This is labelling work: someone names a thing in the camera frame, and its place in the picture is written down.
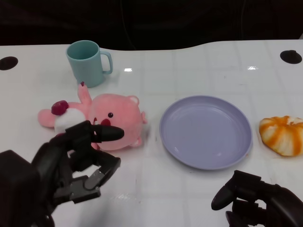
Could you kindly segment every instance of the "pink stuffed toy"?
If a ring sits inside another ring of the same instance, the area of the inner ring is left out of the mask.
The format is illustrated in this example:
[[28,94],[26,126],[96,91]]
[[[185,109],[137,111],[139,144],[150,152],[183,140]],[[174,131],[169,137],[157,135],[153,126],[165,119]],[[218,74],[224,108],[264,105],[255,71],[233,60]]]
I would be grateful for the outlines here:
[[89,120],[92,124],[112,125],[124,130],[120,140],[92,144],[102,150],[116,150],[128,145],[137,147],[142,144],[141,131],[147,123],[145,112],[140,113],[139,99],[136,96],[102,94],[91,99],[87,86],[82,82],[78,87],[81,103],[60,101],[51,110],[41,110],[38,121],[42,126],[54,127],[56,133],[80,122]]

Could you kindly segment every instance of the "lavender plate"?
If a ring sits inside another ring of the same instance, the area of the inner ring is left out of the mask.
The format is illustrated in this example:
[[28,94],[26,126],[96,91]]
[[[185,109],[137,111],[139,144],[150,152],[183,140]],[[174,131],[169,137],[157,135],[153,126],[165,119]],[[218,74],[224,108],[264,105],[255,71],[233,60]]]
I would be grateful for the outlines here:
[[192,96],[172,104],[162,116],[165,148],[186,165],[215,170],[240,162],[250,151],[246,116],[234,105],[210,96]]

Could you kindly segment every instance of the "plush toy nose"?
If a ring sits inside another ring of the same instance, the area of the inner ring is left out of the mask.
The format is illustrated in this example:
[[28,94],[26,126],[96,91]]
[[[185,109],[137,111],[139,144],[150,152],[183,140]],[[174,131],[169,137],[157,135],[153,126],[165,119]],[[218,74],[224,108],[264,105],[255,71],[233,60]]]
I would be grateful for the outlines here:
[[110,126],[110,120],[109,119],[104,119],[103,121],[101,121],[100,125],[108,125],[108,126]]

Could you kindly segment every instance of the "tabletop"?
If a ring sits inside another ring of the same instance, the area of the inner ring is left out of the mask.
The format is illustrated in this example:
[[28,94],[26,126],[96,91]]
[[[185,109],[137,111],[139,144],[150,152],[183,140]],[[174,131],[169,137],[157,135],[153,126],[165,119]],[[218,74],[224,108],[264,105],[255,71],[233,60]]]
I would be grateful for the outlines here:
[[[0,71],[1,151],[12,149],[31,161],[55,135],[39,125],[39,110],[59,100],[78,101],[67,46],[0,47],[0,59],[14,56],[19,61],[13,69]],[[211,201],[236,169],[287,187],[303,200],[303,157],[277,155],[263,145],[258,133],[258,123],[265,117],[303,118],[303,63],[282,61],[280,53],[285,50],[303,55],[303,40],[217,42],[169,51],[108,50],[114,71],[103,84],[90,88],[90,94],[138,96],[149,121],[144,145],[112,152],[122,163],[101,187],[102,196],[60,205],[53,213],[56,226],[227,227],[225,211],[231,206],[213,211]],[[107,60],[102,61],[107,70]],[[243,161],[220,171],[201,171],[167,153],[160,139],[160,118],[173,102],[192,95],[225,99],[246,114],[253,148]]]

